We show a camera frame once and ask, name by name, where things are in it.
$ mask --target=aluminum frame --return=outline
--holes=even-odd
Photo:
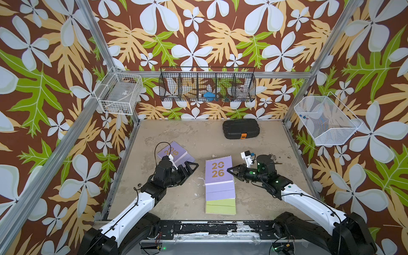
[[[130,135],[130,138],[129,138],[128,147],[125,150],[124,157],[121,159],[121,161],[119,163],[118,170],[116,171],[116,179],[115,179],[115,181],[113,182],[113,184],[111,185],[111,187],[109,189],[108,197],[106,198],[105,205],[102,208],[101,219],[100,220],[106,220],[108,218],[109,208],[111,207],[113,199],[115,198],[116,191],[118,190],[120,180],[122,179],[123,171],[125,170],[127,160],[129,158],[129,155],[130,155],[130,151],[132,150],[133,144],[135,143],[137,131],[139,130],[139,127],[140,127],[140,121],[133,122],[133,123],[134,123],[134,127],[133,127],[133,131],[132,131],[132,133]]]
[[[346,7],[344,8],[343,12],[341,13],[339,19],[337,20],[336,24],[333,27],[333,30],[331,31],[326,43],[323,45],[322,50],[319,53],[319,56],[317,57],[315,64],[313,65],[312,69],[310,70],[310,79],[305,80],[300,87],[298,93],[296,94],[295,98],[293,99],[291,105],[289,106],[289,109],[287,113],[284,116],[284,122],[286,123],[288,120],[290,120],[294,110],[295,110],[295,105],[297,105],[300,100],[302,100],[304,94],[306,93],[307,89],[313,85],[315,82],[315,77],[320,70],[324,59],[326,56],[330,53],[332,48],[334,47],[335,43],[337,42],[337,39],[345,29],[348,21],[351,19],[353,16],[355,10],[357,9],[358,5],[360,4],[361,0],[350,0]]]
[[[100,30],[99,25],[94,19],[91,7],[87,0],[75,0],[77,5],[80,9],[83,10],[85,18],[89,24],[90,31],[92,36],[95,39],[96,45],[100,49],[102,58],[105,60],[108,70],[116,73],[119,70],[115,67],[112,57],[108,50],[108,45],[103,37],[102,31]],[[320,67],[322,66],[322,62],[325,56],[331,51],[332,47],[334,46],[337,38],[341,34],[342,30],[344,29],[345,25],[353,15],[355,9],[357,8],[360,0],[350,0],[343,10],[341,16],[339,17],[336,25],[334,26],[332,32],[330,33],[328,40],[323,46],[318,58],[316,59],[315,65],[312,67],[310,72],[255,72],[254,75],[256,78],[282,78],[282,79],[293,79],[293,78],[304,78],[306,79],[303,85],[301,86],[297,96],[294,98],[291,106],[288,109],[284,117],[284,122],[288,121],[293,114],[294,106],[301,100],[307,88],[312,85],[314,81],[314,77],[316,76],[317,72],[319,71]],[[158,71],[125,71],[134,74],[141,75],[142,77],[146,78],[157,78],[160,76],[160,72]],[[42,174],[37,175],[31,185],[28,187],[27,192],[25,195],[19,200],[12,209],[11,213],[8,214],[6,219],[3,219],[3,224],[0,226],[0,254],[3,255],[7,252],[10,245],[14,241],[16,235],[26,222],[29,214],[34,209],[35,205],[37,204],[38,200],[43,195],[44,191],[48,188],[49,183],[53,179],[54,175],[60,169],[64,159],[68,155],[72,146],[74,146],[76,140],[78,139],[79,135],[82,133],[83,129],[85,128],[86,124],[88,123],[89,119],[92,117],[93,113],[96,110],[98,102],[96,98],[91,98],[87,106],[83,109],[81,114],[78,116],[77,120],[74,122],[72,127],[67,131],[67,134],[64,136],[60,144],[51,154],[50,158],[47,160],[45,165],[42,169]],[[135,123],[139,123],[137,114],[134,113],[132,116],[132,120]],[[292,148],[295,150],[295,141],[293,140],[292,135],[290,134],[289,130],[284,125],[285,132],[288,136],[289,142],[292,145]],[[316,198],[320,198],[318,193],[316,194],[316,190],[313,188],[313,184],[311,183],[311,178],[307,175],[306,165],[300,157],[300,155],[295,151],[295,155],[297,160],[301,166],[302,172],[305,176],[306,181],[308,182],[309,186],[311,187],[311,191],[313,196]]]
[[[285,130],[286,136],[288,137],[289,143],[292,146],[293,153],[295,154],[296,160],[299,163],[300,170],[302,171],[303,176],[305,177],[306,182],[309,186],[310,192],[312,193],[312,196],[317,198],[319,201],[321,201],[319,192],[315,189],[315,186],[313,185],[313,180],[307,173],[307,166],[305,164],[305,161],[303,160],[302,156],[297,151],[297,146],[296,146],[295,140],[293,139],[292,134],[290,133],[290,130],[286,127],[284,122],[282,122],[282,125],[283,125],[283,129]]]
[[[112,56],[109,53],[108,44],[105,41],[105,38],[102,34],[101,28],[93,16],[91,6],[89,5],[88,0],[75,0],[78,7],[83,11],[86,21],[89,25],[89,30],[95,40],[96,46],[101,52],[102,58],[105,61],[108,70],[111,70],[113,73],[116,73],[116,66],[113,63]]]
[[[143,78],[159,78],[160,71],[121,71],[131,74],[137,74]],[[254,72],[255,78],[266,79],[309,79],[312,77],[310,72]]]
[[[38,174],[33,179],[32,183],[24,192],[24,196],[22,196],[20,200],[18,200],[18,203],[10,209],[10,213],[2,219],[2,224],[0,226],[0,254],[5,254],[13,243],[31,211],[37,205],[38,200],[60,170],[64,160],[75,145],[75,142],[92,117],[97,106],[98,101],[96,98],[91,98],[76,121],[67,131],[64,138],[58,144],[57,148],[52,152],[47,162],[45,162],[41,169],[41,174]]]

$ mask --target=white wire basket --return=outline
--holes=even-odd
[[[363,124],[341,100],[335,103],[329,95],[307,96],[295,106],[317,146],[343,145]]]
[[[115,73],[104,84],[98,102],[105,113],[132,115],[143,88],[142,77],[136,74]]]

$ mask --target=blue object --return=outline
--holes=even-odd
[[[207,98],[207,102],[211,102],[215,99],[215,94],[211,93],[211,92],[206,92],[204,94],[204,97]]]

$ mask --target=calendar page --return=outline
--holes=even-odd
[[[205,161],[205,184],[217,184],[232,182],[232,174],[227,172],[227,169],[232,167],[232,158],[221,157],[213,160]]]

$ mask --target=wire basket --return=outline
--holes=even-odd
[[[343,145],[363,124],[341,100],[336,98],[336,102],[341,109],[329,95],[307,96],[295,106],[317,146]]]
[[[115,73],[98,97],[98,102],[105,113],[132,115],[137,99],[143,88],[140,75]]]
[[[171,71],[160,68],[162,101],[252,102],[255,99],[253,70],[238,72],[235,68],[220,67],[220,71],[177,71],[174,67],[166,67],[169,68]]]

